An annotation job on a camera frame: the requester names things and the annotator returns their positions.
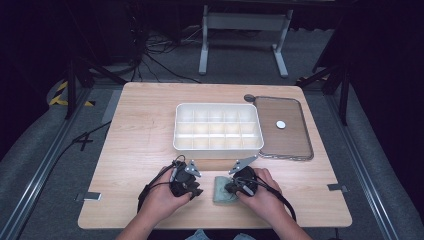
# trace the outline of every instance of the white circular sticker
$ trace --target white circular sticker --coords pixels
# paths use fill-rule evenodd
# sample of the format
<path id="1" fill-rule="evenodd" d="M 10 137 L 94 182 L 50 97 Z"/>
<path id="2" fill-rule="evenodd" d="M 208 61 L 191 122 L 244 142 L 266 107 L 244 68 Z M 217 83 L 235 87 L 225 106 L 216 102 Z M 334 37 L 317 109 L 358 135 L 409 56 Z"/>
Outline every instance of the white circular sticker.
<path id="1" fill-rule="evenodd" d="M 278 121 L 277 122 L 277 127 L 280 128 L 280 129 L 283 129 L 283 128 L 286 127 L 286 123 L 283 122 L 283 121 Z"/>

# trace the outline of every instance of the wire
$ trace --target wire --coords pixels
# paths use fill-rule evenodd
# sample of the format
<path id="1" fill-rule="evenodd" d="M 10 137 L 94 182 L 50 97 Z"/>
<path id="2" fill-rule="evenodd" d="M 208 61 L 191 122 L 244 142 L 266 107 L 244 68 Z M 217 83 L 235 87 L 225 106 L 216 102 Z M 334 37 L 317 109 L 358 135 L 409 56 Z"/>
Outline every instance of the wire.
<path id="1" fill-rule="evenodd" d="M 153 62 L 159 64 L 161 67 L 163 67 L 165 70 L 167 70 L 168 72 L 170 72 L 172 75 L 174 75 L 176 77 L 183 78 L 183 79 L 188 79 L 188 80 L 191 80 L 191 81 L 196 82 L 196 83 L 202 83 L 199 80 L 196 80 L 194 78 L 184 77 L 184 76 L 181 76 L 181 75 L 178 75 L 178 74 L 174 73 L 169 68 L 165 67 L 162 63 L 158 62 L 156 59 L 154 59 L 152 56 L 150 56 L 150 54 L 148 54 L 147 52 L 146 52 L 146 56 L 148 56 Z"/>
<path id="2" fill-rule="evenodd" d="M 106 132 L 105 132 L 105 138 L 106 138 L 107 134 L 109 133 L 109 129 L 110 129 L 110 126 L 109 126 L 109 127 L 107 127 L 107 129 L 106 129 Z"/>
<path id="3" fill-rule="evenodd" d="M 340 240 L 340 238 L 339 238 L 339 229 L 338 228 L 335 228 L 335 230 L 336 230 L 336 239 Z"/>
<path id="4" fill-rule="evenodd" d="M 122 69 L 122 70 L 118 70 L 118 71 L 114 71 L 114 72 L 111 72 L 111 73 L 113 73 L 115 75 L 118 75 L 118 76 L 122 76 L 124 74 L 127 74 L 127 73 L 131 72 L 132 70 L 134 70 L 138 66 L 138 63 L 136 63 L 136 64 L 130 63 L 130 64 L 131 65 L 128 68 L 125 68 L 125 69 Z M 91 75 L 93 75 L 96 78 L 107 77 L 107 76 L 105 76 L 105 75 L 103 75 L 101 73 L 98 73 L 97 71 L 96 72 L 93 72 L 92 71 L 90 73 L 91 73 Z"/>
<path id="5" fill-rule="evenodd" d="M 137 71 L 138 71 L 138 77 L 140 78 L 140 82 L 142 82 L 143 78 L 141 77 L 140 64 L 137 66 Z"/>
<path id="6" fill-rule="evenodd" d="M 166 168 L 164 168 L 164 169 L 162 169 L 162 171 L 160 171 L 159 173 L 158 173 L 158 175 L 155 177 L 155 178 L 153 178 L 153 180 L 148 184 L 148 186 L 149 186 L 149 188 L 150 189 L 152 189 L 152 187 L 155 187 L 156 185 L 153 185 L 152 186 L 152 184 L 153 183 L 155 183 L 160 177 L 162 177 L 162 175 L 163 174 L 165 174 L 169 169 L 171 169 L 171 168 L 173 168 L 173 167 L 179 167 L 180 166 L 180 163 L 178 163 L 178 159 L 180 158 L 180 157 L 183 157 L 184 158 L 184 160 L 183 160 L 183 162 L 185 162 L 185 156 L 184 155 L 179 155 L 178 157 L 176 157 L 173 161 L 172 161 L 172 163 L 171 163 L 171 165 L 169 165 L 168 167 L 166 167 Z"/>
<path id="7" fill-rule="evenodd" d="M 141 60 L 141 61 L 144 63 L 144 65 L 146 65 L 146 67 L 147 67 L 147 69 L 149 70 L 149 72 L 150 72 L 151 74 L 153 74 L 153 76 L 155 76 L 156 81 L 161 82 L 161 81 L 159 80 L 158 76 L 156 76 L 156 74 L 155 74 L 154 72 L 152 72 L 152 70 L 150 69 L 149 65 L 147 65 L 147 63 L 146 63 L 144 60 Z"/>
<path id="8" fill-rule="evenodd" d="M 151 186 L 151 187 L 150 187 L 150 189 L 152 189 L 152 188 L 154 188 L 154 187 L 157 187 L 157 186 L 159 186 L 159 185 L 162 185 L 162 184 L 170 184 L 170 182 L 161 182 L 161 183 L 156 183 L 155 185 Z"/>
<path id="9" fill-rule="evenodd" d="M 133 75 L 132 75 L 132 77 L 131 77 L 130 82 L 132 82 L 132 81 L 134 80 L 134 76 L 135 76 L 135 72 L 136 72 L 136 71 L 137 71 L 137 69 L 136 69 L 136 68 L 134 68 Z"/>
<path id="10" fill-rule="evenodd" d="M 196 41 L 196 39 L 200 35 L 202 29 L 203 28 L 199 28 L 196 31 L 194 31 L 192 34 L 190 34 L 188 37 L 186 37 L 185 39 L 182 39 L 181 42 L 188 42 L 185 44 L 173 44 L 174 42 L 172 40 L 169 40 L 163 35 L 159 35 L 159 34 L 150 35 L 148 40 L 146 41 L 146 52 L 150 54 L 170 53 L 178 47 L 184 47 L 194 42 L 201 43 L 200 41 Z M 157 47 L 157 46 L 163 46 L 163 48 L 160 50 L 151 48 L 151 47 Z"/>
<path id="11" fill-rule="evenodd" d="M 95 129 L 93 129 L 93 130 L 91 130 L 91 131 L 89 131 L 89 132 L 85 132 L 85 133 L 83 133 L 83 134 L 81 134 L 80 136 L 78 136 L 78 137 L 76 137 L 76 138 L 74 138 L 73 140 L 72 140 L 72 142 L 68 145 L 68 146 L 66 146 L 65 147 L 65 149 L 63 149 L 63 151 L 59 154 L 59 156 L 54 160 L 54 163 L 53 163 L 53 165 L 52 165 L 52 167 L 49 169 L 49 171 L 47 172 L 47 175 L 46 175 L 46 179 L 45 179 L 45 183 L 48 181 L 48 179 L 50 178 L 50 176 L 51 176 L 51 174 L 52 174 L 52 172 L 53 172 L 53 170 L 54 170 L 54 168 L 56 167 L 56 165 L 57 165 L 57 163 L 59 162 L 59 159 L 63 156 L 63 154 L 74 144 L 74 143 L 76 143 L 76 142 L 78 142 L 79 140 L 81 140 L 82 138 L 84 138 L 85 136 L 88 136 L 88 135 L 90 135 L 91 133 L 93 133 L 93 132 L 95 132 L 95 131 L 97 131 L 97 130 L 99 130 L 99 129 L 101 129 L 101 128 L 103 128 L 104 126 L 106 126 L 106 125 L 108 125 L 108 124 L 110 124 L 112 121 L 109 121 L 109 122 L 107 122 L 107 123 L 105 123 L 105 124 L 103 124 L 103 125 L 101 125 L 100 127 L 97 127 L 97 128 L 95 128 Z M 40 192 L 42 192 L 43 190 L 44 190 L 44 187 L 46 186 L 46 184 L 42 184 L 42 186 L 41 186 L 41 189 L 40 189 Z M 35 200 L 34 200 L 34 206 L 35 205 L 37 205 L 37 203 L 38 203 L 38 200 L 40 199 L 40 195 L 38 195 L 38 196 L 36 196 L 36 198 L 35 198 Z M 32 208 L 31 210 L 30 210 L 30 213 L 29 213 L 29 216 L 31 216 L 32 215 L 32 212 L 34 211 L 34 208 Z"/>

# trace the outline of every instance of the brown tray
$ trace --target brown tray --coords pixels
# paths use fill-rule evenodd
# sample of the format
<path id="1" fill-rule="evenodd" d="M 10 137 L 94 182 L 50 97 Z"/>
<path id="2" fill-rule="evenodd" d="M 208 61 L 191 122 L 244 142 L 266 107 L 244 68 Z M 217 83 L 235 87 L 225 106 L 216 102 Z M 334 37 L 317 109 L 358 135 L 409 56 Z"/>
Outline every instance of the brown tray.
<path id="1" fill-rule="evenodd" d="M 264 140 L 259 152 L 262 157 L 292 160 L 310 160 L 314 157 L 299 101 L 258 96 L 254 105 Z M 277 127 L 278 121 L 283 121 L 285 127 Z"/>

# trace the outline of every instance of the wooden table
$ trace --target wooden table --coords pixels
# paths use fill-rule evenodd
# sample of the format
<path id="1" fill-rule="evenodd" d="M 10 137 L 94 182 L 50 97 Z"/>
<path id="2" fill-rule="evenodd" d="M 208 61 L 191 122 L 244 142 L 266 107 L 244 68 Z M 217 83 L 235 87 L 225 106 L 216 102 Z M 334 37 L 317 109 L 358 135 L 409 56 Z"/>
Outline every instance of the wooden table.
<path id="1" fill-rule="evenodd" d="M 305 96 L 295 86 L 128 83 L 124 86 L 78 224 L 84 229 L 124 228 L 136 215 L 137 198 L 163 166 L 178 153 L 173 148 L 175 109 L 180 103 L 245 103 L 243 96 L 273 96 L 300 101 L 314 151 L 310 161 L 262 159 L 252 167 L 268 168 L 293 205 L 302 227 L 347 227 L 352 223 Z M 212 201 L 215 176 L 229 176 L 235 160 L 195 160 L 201 196 L 162 221 L 158 229 L 269 228 L 241 203 Z"/>

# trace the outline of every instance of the metal bracket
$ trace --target metal bracket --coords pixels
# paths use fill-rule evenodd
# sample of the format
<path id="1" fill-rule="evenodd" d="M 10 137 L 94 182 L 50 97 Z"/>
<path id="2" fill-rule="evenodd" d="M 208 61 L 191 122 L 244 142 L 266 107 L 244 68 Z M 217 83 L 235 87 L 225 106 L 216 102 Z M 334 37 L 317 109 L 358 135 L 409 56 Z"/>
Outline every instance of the metal bracket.
<path id="1" fill-rule="evenodd" d="M 342 193 L 346 193 L 349 192 L 349 190 L 347 189 L 347 187 L 345 185 L 340 185 L 338 183 L 334 183 L 334 184 L 327 184 L 328 190 L 329 191 L 337 191 L 340 190 L 342 191 Z"/>
<path id="2" fill-rule="evenodd" d="M 102 194 L 97 192 L 78 193 L 78 195 L 75 197 L 75 201 L 77 202 L 99 201 L 101 197 L 102 197 Z"/>
<path id="3" fill-rule="evenodd" d="M 252 156 L 252 157 L 237 160 L 236 164 L 234 164 L 233 168 L 230 171 L 228 171 L 228 174 L 231 175 L 233 173 L 241 171 L 243 168 L 247 167 L 250 163 L 255 161 L 257 158 L 258 158 L 258 155 L 255 155 L 255 156 Z"/>
<path id="4" fill-rule="evenodd" d="M 196 177 L 202 177 L 202 174 L 197 170 L 194 160 L 191 160 L 190 163 L 185 168 L 186 173 L 194 175 Z"/>

